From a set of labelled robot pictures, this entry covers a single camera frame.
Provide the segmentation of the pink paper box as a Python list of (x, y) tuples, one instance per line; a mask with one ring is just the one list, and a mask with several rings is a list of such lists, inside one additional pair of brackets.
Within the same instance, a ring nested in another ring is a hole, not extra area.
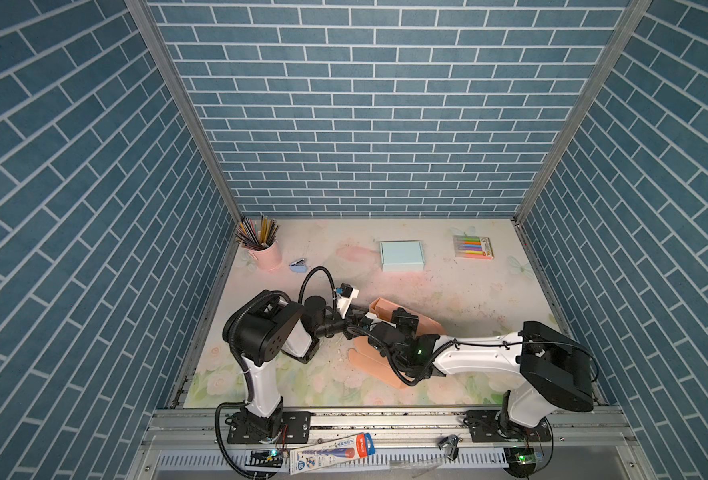
[[(402, 305), (394, 303), (383, 297), (379, 297), (369, 305), (369, 312), (374, 313), (379, 319), (391, 321), (395, 310), (402, 308)], [(417, 313), (419, 323), (417, 334), (440, 334), (444, 335), (446, 330), (437, 321)], [(406, 389), (402, 381), (391, 369), (388, 360), (383, 357), (373, 346), (368, 343), (365, 337), (357, 337), (353, 340), (354, 347), (348, 351), (350, 365), (356, 370), (368, 374), (385, 384), (396, 388)]]

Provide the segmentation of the light teal paper box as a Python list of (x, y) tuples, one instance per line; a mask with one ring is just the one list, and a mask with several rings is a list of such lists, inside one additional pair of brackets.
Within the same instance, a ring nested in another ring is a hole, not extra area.
[(424, 249), (420, 241), (382, 241), (380, 253), (384, 272), (415, 272), (425, 268)]

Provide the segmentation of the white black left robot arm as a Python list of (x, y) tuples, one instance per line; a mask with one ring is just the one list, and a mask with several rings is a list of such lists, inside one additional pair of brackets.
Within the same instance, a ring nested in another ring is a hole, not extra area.
[(264, 290), (230, 317), (223, 339), (245, 375), (249, 415), (269, 419), (281, 413), (276, 357), (283, 353), (309, 362), (322, 339), (346, 331), (348, 310), (358, 296), (346, 283), (333, 290), (332, 305), (320, 296), (299, 303), (285, 292)]

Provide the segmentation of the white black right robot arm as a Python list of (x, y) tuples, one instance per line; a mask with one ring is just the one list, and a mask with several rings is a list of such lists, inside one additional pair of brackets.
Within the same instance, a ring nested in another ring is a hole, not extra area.
[(517, 332), (482, 338), (420, 334), (418, 326), (418, 316), (398, 308), (389, 320), (368, 313), (348, 332), (365, 338), (407, 387), (457, 374), (513, 377), (516, 387), (506, 391), (494, 417), (509, 438), (537, 428), (556, 410), (594, 408), (591, 353), (543, 323), (526, 321)]

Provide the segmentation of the clear box of markers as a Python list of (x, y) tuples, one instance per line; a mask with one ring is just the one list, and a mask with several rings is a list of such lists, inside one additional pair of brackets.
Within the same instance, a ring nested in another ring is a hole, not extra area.
[(456, 257), (493, 260), (495, 254), (489, 237), (455, 235), (453, 237)]

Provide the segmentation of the light blue small stapler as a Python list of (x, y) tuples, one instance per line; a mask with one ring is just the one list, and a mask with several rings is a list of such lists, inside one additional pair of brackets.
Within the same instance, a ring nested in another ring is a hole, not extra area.
[(308, 272), (307, 260), (305, 258), (300, 258), (298, 260), (294, 260), (289, 264), (289, 268), (294, 273), (307, 273)]

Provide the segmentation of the pink metal pencil bucket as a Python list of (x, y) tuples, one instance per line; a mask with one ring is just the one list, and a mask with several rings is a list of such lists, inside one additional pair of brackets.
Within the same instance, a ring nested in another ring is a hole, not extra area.
[(256, 267), (262, 271), (274, 271), (283, 264), (282, 252), (277, 241), (262, 250), (247, 250)]

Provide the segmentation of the small metal clip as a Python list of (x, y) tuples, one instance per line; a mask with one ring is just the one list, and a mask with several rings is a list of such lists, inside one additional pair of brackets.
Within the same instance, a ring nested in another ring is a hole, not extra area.
[(437, 447), (447, 462), (454, 462), (459, 455), (460, 438), (457, 435), (448, 435), (442, 438)]

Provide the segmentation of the bundle of coloured pencils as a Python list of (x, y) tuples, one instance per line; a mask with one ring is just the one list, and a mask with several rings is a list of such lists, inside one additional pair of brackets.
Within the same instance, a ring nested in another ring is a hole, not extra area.
[(278, 230), (279, 224), (270, 217), (262, 216), (257, 221), (243, 217), (236, 226), (235, 236), (244, 248), (262, 251), (275, 244)]

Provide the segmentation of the blue red white packet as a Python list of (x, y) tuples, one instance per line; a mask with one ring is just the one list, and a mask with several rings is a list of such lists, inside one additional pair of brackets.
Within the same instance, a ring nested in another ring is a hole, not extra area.
[(369, 433), (318, 443), (290, 451), (289, 473), (297, 475), (373, 456), (376, 448)]

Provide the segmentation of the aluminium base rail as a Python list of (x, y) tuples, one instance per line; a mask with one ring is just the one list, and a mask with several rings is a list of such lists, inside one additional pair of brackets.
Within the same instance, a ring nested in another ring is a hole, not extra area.
[[(499, 426), (498, 413), (493, 405), (288, 407), (276, 441), (280, 446), (300, 448), (368, 433), (378, 455), (394, 453), (415, 461), (419, 456), (439, 455), (440, 441), (455, 435), (459, 439), (459, 454), (453, 463), (457, 468), (495, 464), (494, 449), (606, 448), (627, 478), (654, 476), (637, 436), (617, 406), (598, 406), (588, 413), (558, 410), (535, 429), (517, 427), (509, 433)], [(154, 412), (128, 476), (150, 479), (161, 472), (165, 461), (189, 470), (228, 465), (217, 444), (212, 410)]]

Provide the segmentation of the aluminium left corner post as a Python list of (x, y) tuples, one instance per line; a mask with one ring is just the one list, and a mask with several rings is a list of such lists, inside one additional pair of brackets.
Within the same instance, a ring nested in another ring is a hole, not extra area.
[(185, 84), (166, 46), (148, 2), (142, 0), (127, 0), (126, 5), (224, 200), (228, 213), (232, 217), (232, 220), (238, 223), (242, 219), (239, 205), (227, 183), (216, 153), (206, 135), (202, 122), (188, 95)]

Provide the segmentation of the aluminium corner post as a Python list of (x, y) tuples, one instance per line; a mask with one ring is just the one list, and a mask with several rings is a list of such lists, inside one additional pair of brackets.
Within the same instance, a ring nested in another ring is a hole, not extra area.
[(532, 212), (538, 197), (560, 164), (567, 147), (574, 139), (581, 123), (597, 99), (600, 90), (651, 3), (651, 0), (632, 0), (620, 15), (607, 45), (599, 55), (591, 74), (579, 93), (575, 105), (568, 113), (563, 127), (556, 135), (540, 170), (535, 175), (530, 188), (513, 216), (513, 224), (516, 228), (524, 227), (524, 223)]
[(127, 0), (126, 5), (224, 200), (228, 213), (232, 217), (232, 220), (238, 223), (242, 219), (239, 205), (227, 183), (216, 153), (206, 135), (202, 122), (188, 95), (185, 84), (166, 46), (148, 2), (142, 0)]

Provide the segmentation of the aluminium right corner post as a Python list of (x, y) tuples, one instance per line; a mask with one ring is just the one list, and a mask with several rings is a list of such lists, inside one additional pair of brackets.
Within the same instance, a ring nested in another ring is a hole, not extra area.
[(516, 228), (524, 227), (524, 223), (532, 212), (538, 197), (560, 164), (567, 147), (574, 139), (581, 123), (597, 99), (600, 90), (651, 3), (651, 0), (632, 0), (620, 15), (607, 45), (599, 55), (591, 74), (579, 93), (575, 105), (568, 113), (563, 127), (556, 135), (540, 170), (535, 175), (530, 188), (513, 216), (513, 224)]

